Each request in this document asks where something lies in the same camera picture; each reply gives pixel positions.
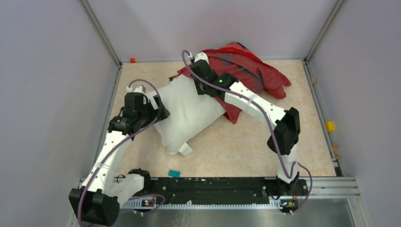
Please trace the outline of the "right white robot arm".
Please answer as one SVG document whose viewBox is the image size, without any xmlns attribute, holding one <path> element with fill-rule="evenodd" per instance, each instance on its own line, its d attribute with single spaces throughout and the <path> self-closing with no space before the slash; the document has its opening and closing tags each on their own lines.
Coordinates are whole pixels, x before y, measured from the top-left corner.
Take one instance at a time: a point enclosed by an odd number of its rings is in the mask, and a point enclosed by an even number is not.
<svg viewBox="0 0 401 227">
<path fill-rule="evenodd" d="M 218 75 L 206 60 L 186 64 L 199 95 L 223 100 L 257 119 L 270 130 L 268 147 L 278 155 L 278 191 L 290 195 L 296 189 L 299 171 L 296 167 L 296 149 L 300 134 L 299 111 L 284 109 L 252 92 L 229 73 Z"/>
</svg>

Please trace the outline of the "white pillow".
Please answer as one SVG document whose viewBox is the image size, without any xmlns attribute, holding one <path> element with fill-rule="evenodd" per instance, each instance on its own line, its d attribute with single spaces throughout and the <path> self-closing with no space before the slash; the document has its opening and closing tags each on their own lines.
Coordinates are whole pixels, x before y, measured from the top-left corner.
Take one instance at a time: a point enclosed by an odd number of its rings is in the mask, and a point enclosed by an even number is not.
<svg viewBox="0 0 401 227">
<path fill-rule="evenodd" d="M 182 74 L 158 92 L 170 115 L 154 126 L 171 156 L 190 155 L 188 141 L 226 112 L 215 98 L 198 95 L 194 80 Z"/>
</svg>

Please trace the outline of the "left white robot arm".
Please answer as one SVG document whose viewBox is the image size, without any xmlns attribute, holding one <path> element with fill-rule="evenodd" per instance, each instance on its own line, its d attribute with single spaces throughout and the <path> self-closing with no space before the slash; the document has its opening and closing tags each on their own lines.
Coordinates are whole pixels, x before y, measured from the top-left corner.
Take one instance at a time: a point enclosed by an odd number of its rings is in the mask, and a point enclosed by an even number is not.
<svg viewBox="0 0 401 227">
<path fill-rule="evenodd" d="M 105 141 L 90 173 L 69 201 L 79 226 L 85 222 L 112 226 L 125 202 L 134 194 L 147 195 L 152 183 L 141 174 L 128 174 L 121 183 L 114 178 L 134 138 L 170 115 L 158 92 L 128 92 L 120 113 L 109 122 Z"/>
</svg>

